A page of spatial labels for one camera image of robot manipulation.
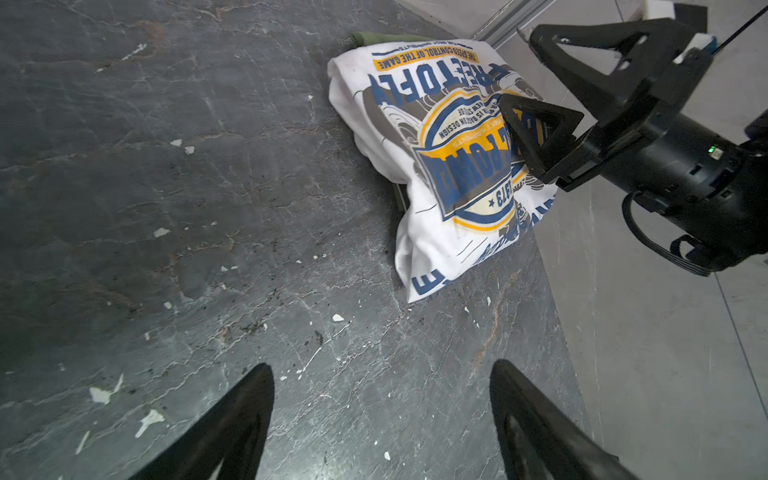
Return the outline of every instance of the green garment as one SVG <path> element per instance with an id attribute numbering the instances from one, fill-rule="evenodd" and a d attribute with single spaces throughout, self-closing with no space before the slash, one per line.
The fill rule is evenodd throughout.
<path id="1" fill-rule="evenodd" d="M 434 38 L 419 37 L 418 35 L 388 35 L 386 33 L 375 33 L 374 31 L 355 31 L 352 33 L 352 40 L 355 42 L 355 48 L 358 48 L 379 43 L 389 43 L 391 41 L 430 41 L 434 40 Z"/>

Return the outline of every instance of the white t-shirt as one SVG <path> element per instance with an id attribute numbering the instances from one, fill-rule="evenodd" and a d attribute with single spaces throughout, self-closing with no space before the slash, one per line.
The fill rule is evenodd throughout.
<path id="1" fill-rule="evenodd" d="M 497 100 L 538 97 L 483 41 L 385 43 L 328 64 L 329 99 L 360 152 L 407 184 L 395 268 L 413 302 L 512 245 L 557 190 L 528 172 Z M 518 114 L 541 143 L 541 124 Z"/>

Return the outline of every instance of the folded t-shirt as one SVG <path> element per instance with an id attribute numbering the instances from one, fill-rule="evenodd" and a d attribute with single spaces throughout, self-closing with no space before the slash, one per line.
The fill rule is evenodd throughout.
<path id="1" fill-rule="evenodd" d="M 517 241 L 557 190 L 529 174 L 497 101 L 538 98 L 483 41 L 393 42 L 328 64 L 329 99 L 360 152 L 410 206 L 397 230 L 395 268 L 419 300 Z M 544 128 L 518 112 L 541 143 Z"/>

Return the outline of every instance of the gray tile floor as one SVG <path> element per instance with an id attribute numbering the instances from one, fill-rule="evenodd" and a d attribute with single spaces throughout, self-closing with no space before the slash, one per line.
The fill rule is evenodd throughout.
<path id="1" fill-rule="evenodd" d="M 457 2 L 437 2 L 442 23 L 454 25 L 450 31 L 462 31 L 465 22 Z M 484 12 L 491 3 L 472 4 Z M 762 0 L 689 3 L 710 7 L 710 32 L 721 40 L 763 6 Z M 638 5 L 558 0 L 529 27 L 621 22 Z M 767 36 L 764 17 L 716 57 L 684 112 L 732 141 L 746 140 L 743 127 L 768 108 Z M 545 99 L 584 110 L 519 37 L 498 51 Z M 587 115 L 578 133 L 593 122 Z M 597 178 L 560 192 L 536 227 L 595 439 L 641 478 L 765 478 L 764 257 L 716 276 L 692 276 L 632 237 L 621 217 L 623 196 Z M 659 243 L 681 235 L 658 216 L 634 212 Z"/>

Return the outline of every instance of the gray marble table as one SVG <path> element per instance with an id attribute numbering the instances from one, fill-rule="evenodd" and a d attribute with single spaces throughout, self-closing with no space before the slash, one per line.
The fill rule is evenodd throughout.
<path id="1" fill-rule="evenodd" d="M 392 189 L 327 101 L 351 31 L 446 32 L 376 0 L 0 19 L 0 478 L 127 478 L 259 362 L 260 478 L 502 476 L 500 357 L 584 424 L 532 232 L 407 304 Z"/>

